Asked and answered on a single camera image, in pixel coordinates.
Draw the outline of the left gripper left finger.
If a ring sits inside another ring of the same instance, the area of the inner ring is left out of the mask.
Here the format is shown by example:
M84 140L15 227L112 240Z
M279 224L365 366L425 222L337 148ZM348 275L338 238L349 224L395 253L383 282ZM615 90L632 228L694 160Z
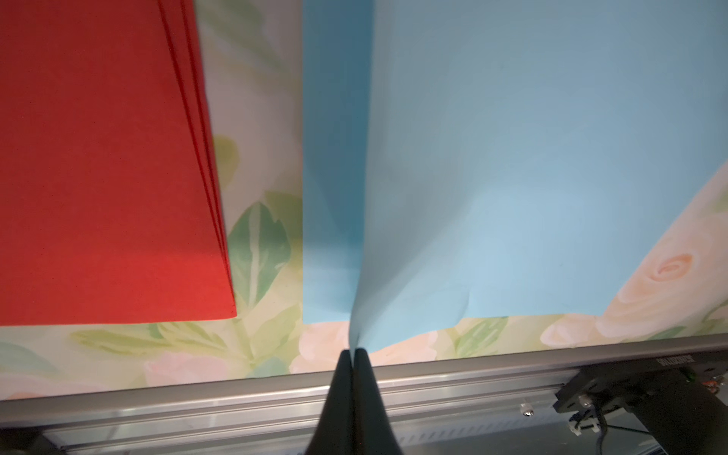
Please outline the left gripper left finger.
M354 398L352 356L339 355L320 420L305 455L351 455L354 453Z

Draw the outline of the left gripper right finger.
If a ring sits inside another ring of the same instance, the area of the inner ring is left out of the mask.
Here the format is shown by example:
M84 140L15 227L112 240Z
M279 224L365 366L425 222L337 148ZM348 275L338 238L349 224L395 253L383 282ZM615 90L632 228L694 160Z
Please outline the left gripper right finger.
M402 455L377 386L368 353L357 348L353 363L354 454Z

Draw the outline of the light blue paper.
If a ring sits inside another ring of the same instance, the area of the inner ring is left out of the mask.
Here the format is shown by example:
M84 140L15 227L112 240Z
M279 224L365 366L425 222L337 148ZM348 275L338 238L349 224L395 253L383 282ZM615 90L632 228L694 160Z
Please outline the light blue paper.
M373 2L303 2L303 320L350 317L362 261Z
M727 297L723 1L378 1L350 341Z

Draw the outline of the red paper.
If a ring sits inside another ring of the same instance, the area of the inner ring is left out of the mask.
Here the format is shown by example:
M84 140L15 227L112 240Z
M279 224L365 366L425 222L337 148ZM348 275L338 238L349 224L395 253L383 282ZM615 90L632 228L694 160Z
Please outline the red paper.
M1 5L1 322L236 313L195 6Z

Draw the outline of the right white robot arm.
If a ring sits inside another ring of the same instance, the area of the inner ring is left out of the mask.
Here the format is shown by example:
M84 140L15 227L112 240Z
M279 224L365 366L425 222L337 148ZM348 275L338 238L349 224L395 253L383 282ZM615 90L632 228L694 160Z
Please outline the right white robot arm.
M679 371L656 377L631 413L668 455L727 455L727 406Z

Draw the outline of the aluminium front rail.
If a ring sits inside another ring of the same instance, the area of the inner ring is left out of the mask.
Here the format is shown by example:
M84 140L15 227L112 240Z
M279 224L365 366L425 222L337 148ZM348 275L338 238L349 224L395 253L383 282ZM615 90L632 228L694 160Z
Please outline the aluminium front rail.
M373 368L404 454L667 454L631 413L557 413L585 366L726 350L724 335ZM5 402L5 454L304 454L334 373ZM727 373L705 382L727 406Z

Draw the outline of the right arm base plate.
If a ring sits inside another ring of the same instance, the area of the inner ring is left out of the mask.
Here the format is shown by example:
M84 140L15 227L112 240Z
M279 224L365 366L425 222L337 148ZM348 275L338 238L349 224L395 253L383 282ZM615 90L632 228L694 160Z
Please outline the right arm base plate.
M670 373L705 382L727 373L726 350L612 361L581 368L555 397L557 413L608 414L636 404L658 390Z

